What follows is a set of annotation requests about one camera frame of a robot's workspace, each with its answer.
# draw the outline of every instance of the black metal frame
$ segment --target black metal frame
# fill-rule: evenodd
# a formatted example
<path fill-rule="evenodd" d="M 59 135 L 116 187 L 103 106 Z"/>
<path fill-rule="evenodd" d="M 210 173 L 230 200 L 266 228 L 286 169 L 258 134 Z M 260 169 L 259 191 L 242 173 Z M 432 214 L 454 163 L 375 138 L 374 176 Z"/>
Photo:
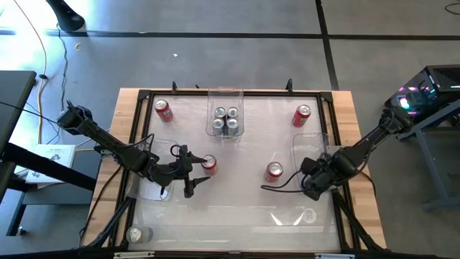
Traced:
<path fill-rule="evenodd" d="M 152 116 L 152 106 L 153 106 L 153 99 L 155 95 L 178 95 L 178 96 L 206 96 L 208 94 L 207 90 L 201 89 L 201 90 L 183 90 L 183 91 L 175 91 L 173 89 L 172 91 L 168 90 L 150 90 L 150 89 L 142 89 L 139 90 L 139 93 L 137 95 L 137 103 L 136 103 L 136 109 L 134 110 L 134 118 L 132 122 L 132 128 L 131 128 L 131 133 L 129 136 L 129 142 L 133 143 L 136 140 L 136 134 L 137 130 L 139 127 L 139 121 L 140 121 L 140 114 L 142 110 L 142 105 L 145 100 L 147 100 L 147 110 L 146 114 L 144 117 L 144 125 L 142 128 L 142 133 L 141 133 L 141 138 L 146 137 L 148 135 L 149 131 L 149 125 L 150 125 L 150 118 Z M 340 135 L 339 135 L 339 126 L 337 125 L 336 121 L 336 115 L 335 115 L 335 109 L 334 109 L 334 100 L 332 97 L 332 93 L 329 91 L 252 91 L 252 90 L 244 90 L 244 95 L 245 96 L 286 96 L 286 97 L 291 97 L 291 96 L 296 96 L 296 97 L 314 97 L 318 103 L 318 112 L 320 114 L 320 125 L 321 125 L 321 131 L 322 133 L 327 134 L 328 129 L 327 129 L 327 124 L 326 124 L 326 115 L 324 112 L 324 107 L 323 107 L 323 102 L 325 101 L 328 105 L 328 110 L 329 110 L 329 116 L 331 118 L 331 126 L 332 126 L 332 132 L 334 135 L 334 143 L 335 145 L 341 145 L 340 141 Z M 129 171 L 123 171 L 123 175 L 121 177 L 121 183 L 120 183 L 120 189 L 116 201 L 116 209 L 119 208 L 120 204 L 123 203 L 124 197 L 126 194 L 126 188 L 127 188 L 127 181 L 128 181 L 128 173 Z M 351 213 L 354 214 L 353 212 L 353 204 L 351 202 L 351 193 L 348 184 L 344 185 L 344 194 L 345 194 L 345 202 L 346 205 L 349 207 L 351 210 Z M 133 201 L 128 208 L 127 211 L 127 218 L 124 226 L 124 232 L 128 230 L 128 228 L 131 227 L 132 225 L 132 220 L 134 217 L 134 208 L 136 206 L 136 201 Z M 336 199 L 336 196 L 333 196 L 333 210 L 334 214 L 336 217 L 336 223 L 337 223 L 337 233 L 339 236 L 339 243 L 340 243 L 340 248 L 341 250 L 349 249 L 349 245 L 346 241 L 345 238 L 345 230 L 344 230 L 344 223 L 342 221 L 342 215 L 341 215 L 341 209 L 338 204 L 338 200 Z M 115 225 L 115 228 L 113 228 L 113 231 L 110 236 L 109 240 L 109 246 L 115 246 L 116 244 L 116 235 L 118 232 L 118 223 Z M 351 227 L 351 235 L 352 235 L 352 241 L 353 241 L 353 248 L 355 249 L 361 249 L 360 246 L 360 241 L 359 237 L 357 235 L 356 230 Z M 120 244 L 121 247 L 123 248 L 128 248 L 128 242 L 123 236 L 123 240 L 121 241 Z"/>

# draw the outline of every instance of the desk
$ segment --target desk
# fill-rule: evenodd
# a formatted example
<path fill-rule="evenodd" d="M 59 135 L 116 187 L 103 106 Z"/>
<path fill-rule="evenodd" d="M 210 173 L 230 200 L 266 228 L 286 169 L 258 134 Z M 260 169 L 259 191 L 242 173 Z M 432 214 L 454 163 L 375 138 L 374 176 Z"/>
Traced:
<path fill-rule="evenodd" d="M 170 89 L 155 89 L 156 91 L 170 91 Z M 193 89 L 194 91 L 207 91 L 207 89 Z M 138 88 L 122 88 L 120 89 L 119 98 L 116 104 L 114 118 L 111 124 L 110 133 L 119 138 L 123 142 L 128 142 L 129 135 L 132 127 L 134 118 L 134 110 L 137 103 L 139 89 Z M 353 145 L 357 140 L 361 138 L 359 131 L 357 117 L 354 111 L 353 99 L 351 92 L 349 91 L 332 91 L 333 103 L 335 106 L 336 120 L 339 127 L 339 134 L 342 145 Z M 146 112 L 146 106 L 142 106 L 140 117 L 143 118 Z M 328 114 L 328 107 L 323 106 L 326 114 Z M 137 128 L 137 140 L 140 138 L 142 133 L 141 120 Z M 331 118 L 326 116 L 326 124 L 331 127 Z M 99 195 L 102 186 L 105 184 L 107 179 L 114 173 L 118 165 L 111 159 L 106 158 L 101 164 L 101 169 L 98 176 L 96 189 L 93 194 L 93 201 Z M 115 210 L 116 198 L 119 191 L 121 182 L 121 175 L 116 176 L 113 181 L 108 185 L 104 192 L 101 200 L 96 207 L 93 217 L 90 219 L 86 236 L 84 237 L 83 243 L 88 244 L 94 240 L 97 234 L 104 228 Z M 355 215 L 358 220 L 362 223 L 366 231 L 372 236 L 377 244 L 385 247 L 385 239 L 383 236 L 382 225 L 380 223 L 380 217 L 377 209 L 377 203 L 375 201 L 374 193 L 372 190 L 371 183 L 364 176 L 357 176 L 349 182 L 351 189 L 351 200 L 353 202 Z M 126 220 L 126 213 L 121 218 L 120 226 L 118 229 L 118 237 L 116 239 L 117 244 L 123 236 L 124 223 Z M 344 225 L 346 228 L 346 240 L 351 244 L 351 235 L 349 234 L 349 224 L 344 219 Z"/>

